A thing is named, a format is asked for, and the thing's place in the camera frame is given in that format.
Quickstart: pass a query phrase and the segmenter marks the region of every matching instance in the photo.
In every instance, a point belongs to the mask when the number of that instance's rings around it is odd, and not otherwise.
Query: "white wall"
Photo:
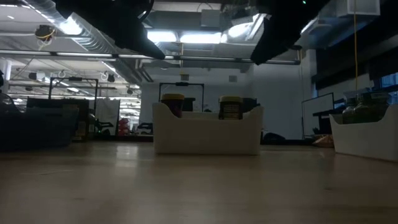
[[[369,79],[369,74],[360,75],[358,77],[358,89],[373,87],[373,81]],[[335,100],[344,98],[344,93],[347,91],[355,91],[355,79],[350,79],[336,85],[328,86],[318,90],[320,96],[334,93]]]
[[[159,100],[159,84],[146,83],[141,86],[141,113],[139,121],[152,122],[152,104]],[[194,110],[201,111],[201,87],[199,86],[162,86],[162,94],[180,93],[185,97],[194,97]],[[205,109],[212,112],[219,111],[218,99],[220,96],[244,96],[243,85],[205,85],[204,105]]]
[[[264,129],[286,139],[302,138],[300,66],[254,66],[253,92],[265,108]]]

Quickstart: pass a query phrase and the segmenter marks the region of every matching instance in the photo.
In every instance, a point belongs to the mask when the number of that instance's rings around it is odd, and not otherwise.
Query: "white box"
[[[258,155],[263,107],[242,120],[219,120],[218,113],[183,112],[177,118],[163,103],[153,104],[154,147],[159,154]]]
[[[342,115],[330,115],[338,153],[398,161],[398,105],[388,107],[383,119],[373,123],[342,124]]]

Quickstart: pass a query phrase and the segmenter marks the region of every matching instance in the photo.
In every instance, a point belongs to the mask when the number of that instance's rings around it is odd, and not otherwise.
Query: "ventilation duct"
[[[102,36],[102,34],[96,29],[92,29],[91,26],[83,19],[72,14],[68,19],[65,19],[56,10],[55,3],[51,0],[23,0],[30,7],[34,8],[37,12],[40,12],[47,20],[49,20],[56,28],[63,30],[65,24],[68,24],[71,20],[74,21],[82,32],[80,35],[87,36],[89,38],[74,39],[76,43],[82,46],[89,52],[112,54],[116,52],[116,49]],[[122,76],[125,81],[129,83],[140,83],[142,78],[137,73],[132,73],[126,62],[121,59],[116,59],[115,62],[104,62],[107,65],[114,67]]]

